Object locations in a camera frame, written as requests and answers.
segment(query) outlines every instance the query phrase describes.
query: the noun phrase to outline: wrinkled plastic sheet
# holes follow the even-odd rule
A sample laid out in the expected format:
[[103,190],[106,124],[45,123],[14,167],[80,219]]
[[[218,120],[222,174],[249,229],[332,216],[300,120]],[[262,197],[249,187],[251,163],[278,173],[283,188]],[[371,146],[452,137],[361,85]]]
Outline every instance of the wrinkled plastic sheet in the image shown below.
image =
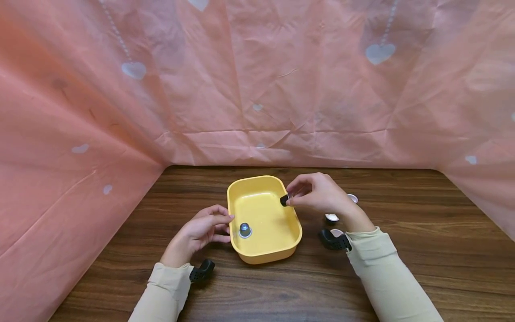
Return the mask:
[[3,1],[3,318],[49,319],[170,164],[433,168],[515,238],[514,12]]

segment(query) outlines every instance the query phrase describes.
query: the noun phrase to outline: hand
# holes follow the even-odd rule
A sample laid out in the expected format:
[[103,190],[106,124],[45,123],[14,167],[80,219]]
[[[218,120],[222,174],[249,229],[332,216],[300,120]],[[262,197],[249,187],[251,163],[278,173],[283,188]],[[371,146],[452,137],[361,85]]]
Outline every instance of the hand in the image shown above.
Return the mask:
[[230,243],[230,236],[217,232],[229,234],[228,224],[233,219],[227,208],[220,205],[202,209],[171,240],[161,263],[168,267],[181,267],[210,242]]
[[288,206],[304,206],[326,214],[343,216],[351,232],[373,231],[375,226],[329,175],[311,173],[299,175],[286,188],[291,198]]

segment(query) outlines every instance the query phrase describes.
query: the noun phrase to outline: black plastic clip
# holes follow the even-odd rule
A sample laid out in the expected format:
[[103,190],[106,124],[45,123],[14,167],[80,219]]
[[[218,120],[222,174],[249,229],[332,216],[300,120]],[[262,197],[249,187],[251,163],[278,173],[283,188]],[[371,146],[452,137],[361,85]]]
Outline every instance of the black plastic clip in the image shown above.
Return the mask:
[[193,270],[190,273],[190,282],[196,283],[209,279],[214,269],[215,263],[209,259],[205,259],[199,268],[193,267]]
[[322,245],[329,250],[352,250],[351,243],[345,234],[335,237],[329,229],[322,229],[318,233],[318,238],[322,242]]
[[287,206],[286,202],[288,201],[288,199],[289,199],[289,194],[285,194],[284,196],[282,196],[282,197],[280,198],[281,205],[282,205],[283,207],[286,207],[286,206]]

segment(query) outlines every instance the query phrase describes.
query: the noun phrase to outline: finger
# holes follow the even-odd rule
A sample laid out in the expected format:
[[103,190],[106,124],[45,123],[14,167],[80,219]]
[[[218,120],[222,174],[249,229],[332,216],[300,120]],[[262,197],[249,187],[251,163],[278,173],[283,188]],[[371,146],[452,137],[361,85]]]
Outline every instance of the finger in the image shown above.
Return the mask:
[[234,215],[224,216],[224,215],[211,215],[209,217],[211,221],[211,226],[216,226],[220,224],[228,224],[234,219]]
[[224,235],[213,235],[213,239],[211,239],[211,241],[215,243],[230,243],[231,237]]
[[290,197],[302,197],[310,193],[313,189],[310,185],[303,185],[297,192],[291,192]]
[[290,184],[286,187],[288,192],[294,192],[300,188],[303,184],[313,184],[313,176],[314,173],[308,173],[303,175],[298,175]]
[[218,232],[225,232],[229,228],[227,224],[220,224],[215,226],[215,230]]
[[227,210],[227,208],[222,207],[220,205],[213,205],[211,207],[207,207],[207,208],[202,209],[193,218],[206,217],[208,215],[212,215],[212,214],[215,214],[215,213],[219,213],[219,214],[222,214],[222,215],[225,215],[225,216],[229,215],[229,211]]
[[311,206],[312,204],[312,198],[313,196],[311,194],[307,194],[305,196],[302,196],[302,197],[294,197],[294,198],[290,198],[286,201],[286,205],[287,206],[290,206],[290,207],[294,207],[294,206]]
[[222,207],[220,205],[214,205],[214,206],[211,206],[211,207],[207,207],[205,210],[207,211],[207,213],[209,215],[212,215],[212,214],[215,214],[215,213],[218,213],[218,214],[224,215],[224,216],[228,216],[229,215],[229,210],[227,210],[227,208]]

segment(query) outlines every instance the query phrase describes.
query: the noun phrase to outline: person's arm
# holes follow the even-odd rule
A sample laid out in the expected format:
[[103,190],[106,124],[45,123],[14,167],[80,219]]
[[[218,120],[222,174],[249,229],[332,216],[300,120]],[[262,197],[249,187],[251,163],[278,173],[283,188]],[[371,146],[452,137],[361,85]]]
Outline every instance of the person's arm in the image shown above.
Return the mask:
[[154,265],[129,322],[176,321],[190,291],[192,255],[210,242],[230,243],[230,236],[216,232],[228,233],[227,225],[233,218],[226,208],[216,205],[202,209],[186,223]]
[[374,226],[328,175],[298,176],[288,187],[290,206],[307,206],[340,216],[352,245],[348,253],[356,274],[381,322],[443,321],[435,306],[404,265],[390,236]]
[[156,263],[129,322],[177,321],[190,291],[192,269],[189,263],[180,268]]

